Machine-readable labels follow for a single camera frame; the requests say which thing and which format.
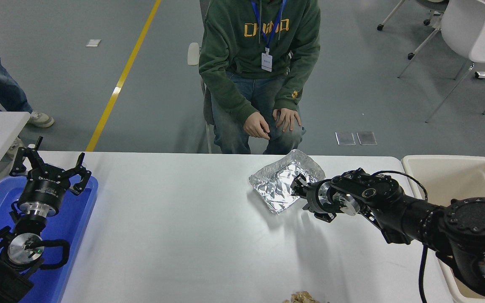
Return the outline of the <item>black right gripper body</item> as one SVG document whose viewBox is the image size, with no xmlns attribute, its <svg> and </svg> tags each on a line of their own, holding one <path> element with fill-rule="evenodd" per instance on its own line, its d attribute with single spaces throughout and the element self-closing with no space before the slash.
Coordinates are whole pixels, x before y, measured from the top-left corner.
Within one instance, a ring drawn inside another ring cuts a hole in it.
<svg viewBox="0 0 485 303">
<path fill-rule="evenodd" d="M 308 211 L 312 213 L 330 213 L 325 209 L 328 203 L 327 192 L 330 188 L 330 181 L 317 181 L 306 184 L 306 201 Z"/>
</svg>

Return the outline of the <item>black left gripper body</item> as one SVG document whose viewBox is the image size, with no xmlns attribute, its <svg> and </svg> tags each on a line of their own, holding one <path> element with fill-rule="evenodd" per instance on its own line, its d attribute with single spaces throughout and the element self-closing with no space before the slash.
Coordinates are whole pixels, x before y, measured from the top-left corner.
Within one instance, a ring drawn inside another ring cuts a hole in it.
<svg viewBox="0 0 485 303">
<path fill-rule="evenodd" d="M 69 187 L 69 177 L 62 173 L 47 177 L 35 172 L 27 173 L 27 183 L 19 198 L 19 209 L 47 205 L 49 210 L 59 210 Z"/>
</svg>

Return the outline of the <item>person's left hand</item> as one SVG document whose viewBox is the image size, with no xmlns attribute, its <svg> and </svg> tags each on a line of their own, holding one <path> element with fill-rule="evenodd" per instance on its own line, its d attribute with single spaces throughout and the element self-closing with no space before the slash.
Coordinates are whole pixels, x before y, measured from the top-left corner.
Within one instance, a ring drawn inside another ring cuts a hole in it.
<svg viewBox="0 0 485 303">
<path fill-rule="evenodd" d="M 287 130 L 293 131 L 295 125 L 302 126 L 298 111 L 282 108 L 274 109 L 272 114 L 276 123 L 275 126 L 281 128 L 283 132 L 287 132 Z"/>
</svg>

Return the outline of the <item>person's right hand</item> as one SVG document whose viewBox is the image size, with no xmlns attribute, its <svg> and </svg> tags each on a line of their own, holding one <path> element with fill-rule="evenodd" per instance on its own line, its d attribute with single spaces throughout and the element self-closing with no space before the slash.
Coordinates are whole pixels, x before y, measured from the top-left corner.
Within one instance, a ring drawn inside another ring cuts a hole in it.
<svg viewBox="0 0 485 303">
<path fill-rule="evenodd" d="M 250 137 L 271 140 L 269 124 L 260 112 L 252 113 L 244 122 L 243 129 Z"/>
</svg>

